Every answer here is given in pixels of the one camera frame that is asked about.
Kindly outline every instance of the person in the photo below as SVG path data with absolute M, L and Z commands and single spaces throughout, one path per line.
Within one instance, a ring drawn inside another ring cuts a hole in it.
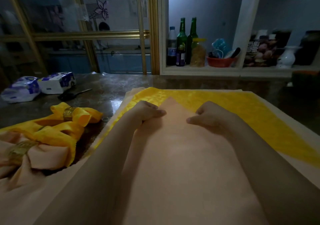
M 186 122 L 228 133 L 270 224 L 320 224 L 320 190 L 239 116 L 213 102 L 204 103 L 196 113 Z M 35 224 L 108 224 L 135 130 L 165 114 L 146 101 L 127 111 Z

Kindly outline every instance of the soda bottle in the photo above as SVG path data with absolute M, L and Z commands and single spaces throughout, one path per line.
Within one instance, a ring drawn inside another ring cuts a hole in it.
M 186 55 L 187 35 L 186 35 L 186 18 L 181 18 L 180 32 L 177 37 L 177 61 L 176 66 L 183 67 Z
M 168 37 L 168 48 L 167 48 L 167 65 L 174 66 L 176 65 L 177 56 L 177 34 L 175 27 L 171 26 Z
M 192 45 L 192 40 L 194 38 L 198 38 L 197 32 L 197 18 L 193 17 L 191 21 L 191 29 L 190 29 L 190 34 L 187 37 L 186 40 L 186 64 L 190 64 L 191 60 L 191 45 Z

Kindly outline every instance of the red plastic bowl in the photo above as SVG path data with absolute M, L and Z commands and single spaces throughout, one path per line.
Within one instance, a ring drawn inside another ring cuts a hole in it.
M 215 68 L 228 68 L 235 60 L 236 58 L 220 59 L 220 58 L 207 57 L 209 66 L 215 67 Z

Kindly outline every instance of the bottle neck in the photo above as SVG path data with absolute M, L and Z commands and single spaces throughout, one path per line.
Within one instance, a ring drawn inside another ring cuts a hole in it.
M 197 34 L 197 21 L 195 20 L 191 22 L 190 34 Z
M 185 22 L 184 21 L 181 21 L 180 23 L 180 32 L 186 32 L 186 28 L 185 28 Z

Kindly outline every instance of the table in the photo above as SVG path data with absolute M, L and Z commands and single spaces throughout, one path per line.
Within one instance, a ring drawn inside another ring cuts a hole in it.
M 68 101 L 70 106 L 90 107 L 103 112 L 102 122 L 88 127 L 77 145 L 76 159 L 104 127 L 120 106 L 125 93 L 132 88 L 155 87 L 159 89 L 242 89 L 252 91 L 269 101 L 284 113 L 320 135 L 320 102 L 297 97 L 286 85 L 289 79 L 217 78 L 203 76 L 164 76 L 88 73 L 75 75 L 74 92 L 93 90 Z M 50 106 L 60 101 L 58 95 L 41 94 L 31 102 L 7 104 L 0 100 L 0 128 L 51 114 Z

